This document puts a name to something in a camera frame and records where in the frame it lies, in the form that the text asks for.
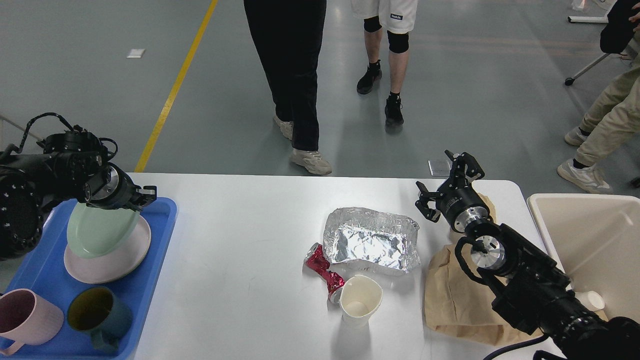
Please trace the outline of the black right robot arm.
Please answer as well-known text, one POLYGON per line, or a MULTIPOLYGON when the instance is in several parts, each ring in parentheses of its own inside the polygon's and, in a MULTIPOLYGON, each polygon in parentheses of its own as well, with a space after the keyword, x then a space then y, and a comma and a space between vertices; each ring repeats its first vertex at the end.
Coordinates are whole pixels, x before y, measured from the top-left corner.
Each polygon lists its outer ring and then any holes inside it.
POLYGON ((551 338, 564 360, 637 360, 638 322, 623 316, 604 321, 582 305, 553 258, 510 226, 494 223, 472 186, 485 176, 476 158, 467 152, 445 154, 452 162, 448 179, 435 192, 417 182, 417 209, 433 223, 444 216, 451 230, 461 234, 455 258, 470 280, 493 292, 494 312, 516 330, 542 332, 487 359, 551 338))

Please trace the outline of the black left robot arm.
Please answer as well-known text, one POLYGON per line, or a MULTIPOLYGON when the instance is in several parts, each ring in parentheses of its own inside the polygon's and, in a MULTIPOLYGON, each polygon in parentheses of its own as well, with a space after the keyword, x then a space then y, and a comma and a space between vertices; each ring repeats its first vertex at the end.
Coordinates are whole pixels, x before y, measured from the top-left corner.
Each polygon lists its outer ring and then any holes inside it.
POLYGON ((138 186, 112 159, 107 137, 98 137, 60 114, 44 112, 30 119, 20 145, 10 143, 0 155, 0 259, 20 258, 38 246, 48 214, 76 199, 104 210, 141 211, 157 199, 156 186, 138 186), (42 153, 23 154, 36 121, 55 117, 66 127, 39 141, 42 153))

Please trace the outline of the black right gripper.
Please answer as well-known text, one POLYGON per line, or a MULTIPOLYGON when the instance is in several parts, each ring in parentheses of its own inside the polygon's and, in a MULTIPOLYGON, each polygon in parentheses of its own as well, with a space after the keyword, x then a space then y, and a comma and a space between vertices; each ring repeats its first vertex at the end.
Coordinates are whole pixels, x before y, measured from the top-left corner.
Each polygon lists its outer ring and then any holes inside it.
POLYGON ((451 161, 448 179, 436 192, 416 181, 419 197, 414 205, 428 221, 438 223, 444 218, 451 230, 467 234, 471 228, 493 221, 489 207, 471 186, 473 181, 484 178, 485 172, 470 153, 445 150, 445 154, 451 161), (429 202, 435 202, 435 208, 430 208, 429 202))

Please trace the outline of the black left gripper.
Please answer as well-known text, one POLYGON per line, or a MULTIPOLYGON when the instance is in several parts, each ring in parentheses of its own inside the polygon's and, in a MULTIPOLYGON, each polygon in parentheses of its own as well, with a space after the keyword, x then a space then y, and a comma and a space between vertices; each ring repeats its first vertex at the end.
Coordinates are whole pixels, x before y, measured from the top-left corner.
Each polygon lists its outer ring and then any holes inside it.
POLYGON ((157 186, 137 186, 118 166, 109 162, 84 184, 84 201, 104 210, 141 211, 157 199, 157 186))

